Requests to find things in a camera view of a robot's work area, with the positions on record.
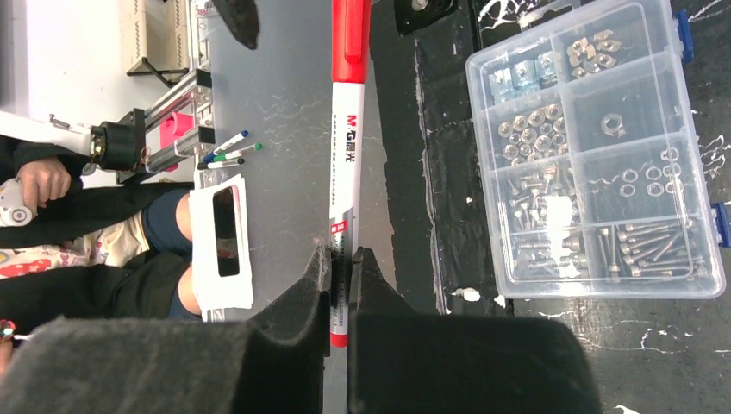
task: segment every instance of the plastic organizer box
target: plastic organizer box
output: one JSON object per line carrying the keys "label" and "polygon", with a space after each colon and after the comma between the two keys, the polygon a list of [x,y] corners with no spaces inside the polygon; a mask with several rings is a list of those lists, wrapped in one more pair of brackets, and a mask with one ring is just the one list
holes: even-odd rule
{"label": "plastic organizer box", "polygon": [[713,298],[725,289],[683,23],[678,31],[666,0],[601,0],[467,61],[504,296]]}

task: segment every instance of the washer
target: washer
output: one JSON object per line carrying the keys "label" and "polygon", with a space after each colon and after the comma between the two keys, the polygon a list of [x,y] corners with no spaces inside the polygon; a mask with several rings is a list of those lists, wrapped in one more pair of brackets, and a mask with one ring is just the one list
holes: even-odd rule
{"label": "washer", "polygon": [[677,161],[680,158],[680,151],[675,147],[669,147],[660,152],[660,159],[663,161]]}
{"label": "washer", "polygon": [[[675,192],[676,192],[675,187],[676,187],[676,185],[673,184],[672,181],[668,181],[667,183],[665,183],[665,192],[667,192],[668,194],[675,194]],[[685,190],[685,184],[683,184],[683,181],[678,180],[677,188],[678,188],[677,193],[683,194],[683,191]]]}
{"label": "washer", "polygon": [[619,193],[620,195],[622,195],[622,197],[632,197],[635,192],[636,190],[634,188],[634,185],[631,184],[624,184],[619,189]]}
{"label": "washer", "polygon": [[679,164],[669,164],[667,166],[663,166],[663,175],[668,178],[679,177],[682,171],[683,170],[681,170]]}
{"label": "washer", "polygon": [[662,177],[662,170],[656,166],[651,166],[645,171],[645,178],[650,181],[657,181]]}
{"label": "washer", "polygon": [[640,175],[637,171],[632,168],[628,168],[622,173],[622,180],[624,180],[625,183],[634,183],[639,177]]}
{"label": "washer", "polygon": [[651,197],[660,197],[665,194],[665,187],[660,183],[650,183],[647,185],[647,194]]}

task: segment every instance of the person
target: person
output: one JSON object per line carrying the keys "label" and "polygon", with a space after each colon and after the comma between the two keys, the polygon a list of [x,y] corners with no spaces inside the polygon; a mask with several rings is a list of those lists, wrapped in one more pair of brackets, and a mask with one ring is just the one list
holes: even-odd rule
{"label": "person", "polygon": [[[88,162],[0,135],[0,184],[19,178],[34,215],[26,226],[0,228],[0,319],[23,335],[57,317],[199,320],[191,184],[69,192],[81,188]],[[11,355],[11,344],[0,344],[0,375]]]}

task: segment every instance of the pen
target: pen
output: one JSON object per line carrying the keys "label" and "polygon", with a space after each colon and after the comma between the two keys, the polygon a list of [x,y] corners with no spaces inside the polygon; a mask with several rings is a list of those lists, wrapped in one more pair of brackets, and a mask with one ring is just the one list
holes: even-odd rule
{"label": "pen", "polygon": [[234,158],[240,158],[245,152],[251,150],[260,151],[262,148],[264,148],[264,145],[262,144],[253,144],[242,149],[231,151],[230,153],[218,154],[216,157],[213,158],[213,161],[233,160]]}
{"label": "pen", "polygon": [[363,97],[370,29],[371,0],[333,0],[330,343],[337,348],[347,346],[347,300],[353,276],[353,254],[358,247]]}
{"label": "pen", "polygon": [[226,161],[217,161],[217,162],[199,162],[198,163],[198,169],[199,170],[215,170],[216,168],[226,168],[227,166],[240,166],[245,161],[243,158],[239,158],[237,160],[226,160]]}
{"label": "pen", "polygon": [[223,144],[219,145],[216,149],[214,149],[212,153],[204,156],[203,162],[205,162],[205,163],[211,162],[218,154],[226,152],[227,149],[238,144],[239,142],[241,142],[241,140],[243,140],[244,138],[246,138],[248,136],[249,136],[249,131],[246,131],[246,130],[243,130],[240,133],[234,135],[231,139],[229,139],[226,142],[223,142]]}

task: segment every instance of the white wall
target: white wall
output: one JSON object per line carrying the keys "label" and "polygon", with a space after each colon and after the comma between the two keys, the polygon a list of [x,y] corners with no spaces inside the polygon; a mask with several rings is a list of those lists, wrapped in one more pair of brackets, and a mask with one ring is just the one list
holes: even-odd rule
{"label": "white wall", "polygon": [[[153,77],[130,78],[122,67],[124,0],[0,0],[12,3],[11,83],[15,112],[65,122],[118,121],[133,107],[145,109],[166,92]],[[154,145],[153,139],[148,145]],[[190,180],[191,163],[173,179]],[[113,185],[97,172],[87,186]]]}

